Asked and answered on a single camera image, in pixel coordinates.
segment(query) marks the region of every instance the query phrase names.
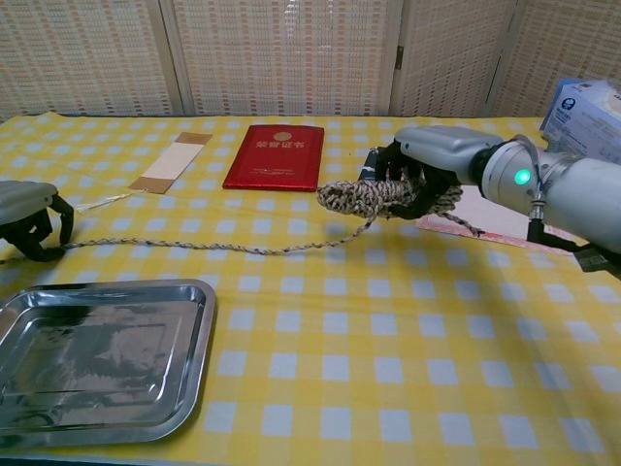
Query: tray rim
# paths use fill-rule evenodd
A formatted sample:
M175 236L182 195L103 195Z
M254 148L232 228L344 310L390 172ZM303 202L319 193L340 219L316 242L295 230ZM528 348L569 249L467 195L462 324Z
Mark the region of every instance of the tray rim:
M40 284L24 288L2 302L0 313L14 300L25 293L33 291L60 289L136 288L189 285L199 288L205 294L205 307L199 323L199 332L188 368L187 390L180 406L163 422L146 427L92 427L88 429L58 429L34 432L0 432L0 439L18 437L14 445L0 445L0 450L25 448L50 448L87 445L112 445L152 442L175 432L190 417L198 402L201 382L207 372L206 359L211 353L213 333L217 316L217 299L215 291L208 284L197 279L134 280L128 282L93 282L93 283L56 283Z

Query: coiled rope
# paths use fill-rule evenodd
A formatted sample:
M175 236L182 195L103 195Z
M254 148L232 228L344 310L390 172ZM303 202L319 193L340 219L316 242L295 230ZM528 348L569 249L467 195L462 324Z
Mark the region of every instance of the coiled rope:
M69 243L62 246L62 248L65 250L74 250L91 246L134 245L160 248L183 248L187 250L235 250L260 255L286 255L299 250L334 248L358 238L371 227L378 217L390 218L389 208L394 205L409 204L416 197L417 190L418 187L412 185L411 182L335 182L320 187L316 195L317 202L321 206L339 214L354 215L366 219L365 223L360 225L353 233L336 241L306 243L286 248L269 249L253 248L231 243L203 244L128 237L86 240ZM480 230L471 226L465 220L449 213L455 209L455 204L460 201L462 194L463 191L461 187L452 186L445 195L437 199L434 206L429 210L429 214L443 216L448 220L468 228L473 235L478 236L481 233ZM25 260L25 257L0 260L0 265L20 260Z

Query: metal tray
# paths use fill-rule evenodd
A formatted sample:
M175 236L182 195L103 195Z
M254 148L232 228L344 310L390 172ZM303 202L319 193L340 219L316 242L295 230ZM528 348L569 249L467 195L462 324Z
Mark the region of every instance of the metal tray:
M18 293L0 309L0 448L170 434L196 404L214 323L199 281Z

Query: red certificate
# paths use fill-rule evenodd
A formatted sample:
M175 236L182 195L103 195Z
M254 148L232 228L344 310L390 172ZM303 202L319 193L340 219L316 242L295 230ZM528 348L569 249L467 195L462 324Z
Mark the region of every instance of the red certificate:
M323 133L316 126L250 126L223 187L315 191Z

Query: tablecloth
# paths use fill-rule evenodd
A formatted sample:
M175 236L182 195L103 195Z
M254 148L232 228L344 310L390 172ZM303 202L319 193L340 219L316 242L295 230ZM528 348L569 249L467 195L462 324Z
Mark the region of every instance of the tablecloth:
M0 126L2 179L54 183L73 205L126 187L181 131L213 134L165 195L77 215L74 239L137 236L282 247L360 218L312 193L225 190L252 123L325 127L320 182L355 180L406 124L539 137L538 118L21 116ZM0 257L16 255L5 244ZM216 291L195 416L139 445L2 451L134 464L618 464L621 283L562 255L378 220L340 248L261 257L101 246L0 268L36 283L189 278Z

